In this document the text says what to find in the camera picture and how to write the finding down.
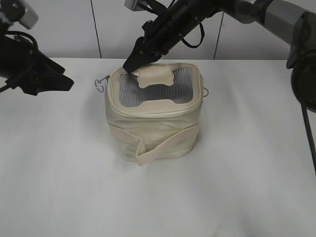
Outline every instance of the bag handle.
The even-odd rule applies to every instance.
[[[110,125],[111,134],[115,138],[129,144],[132,142],[138,142],[135,158],[139,166],[144,166],[145,164],[154,161],[155,159],[159,158],[162,154],[164,154],[166,151],[170,150],[171,148],[177,146],[180,143],[187,141],[188,139],[195,140],[199,130],[200,125],[187,128],[168,138],[160,145],[158,145],[155,149],[146,152],[142,138],[137,137],[125,130]]]

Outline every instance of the cream bag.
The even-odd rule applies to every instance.
[[[140,166],[188,154],[200,129],[203,78],[193,64],[152,64],[108,78],[106,115],[122,154]]]

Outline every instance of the white table surface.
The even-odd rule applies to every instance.
[[[140,168],[117,154],[94,87],[123,60],[55,60],[71,92],[0,94],[1,237],[316,235],[316,178],[285,61],[189,61],[210,90],[197,144]]]

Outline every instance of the metal ring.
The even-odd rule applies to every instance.
[[[109,80],[110,76],[106,76],[105,78],[103,78],[102,80],[95,80],[94,81],[94,85],[95,85],[95,88],[97,88],[97,90],[101,93],[103,93],[105,91],[105,88],[104,88],[104,85],[102,84],[102,82],[104,80]]]
[[[205,87],[204,87],[204,90],[206,90],[207,94],[204,95],[204,93],[203,93],[203,97],[207,97],[209,95],[209,90],[207,88],[205,88]]]

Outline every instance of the bag lid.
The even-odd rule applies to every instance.
[[[125,115],[187,113],[201,104],[203,85],[193,64],[152,64],[132,74],[119,68],[108,81],[107,97],[111,107]]]

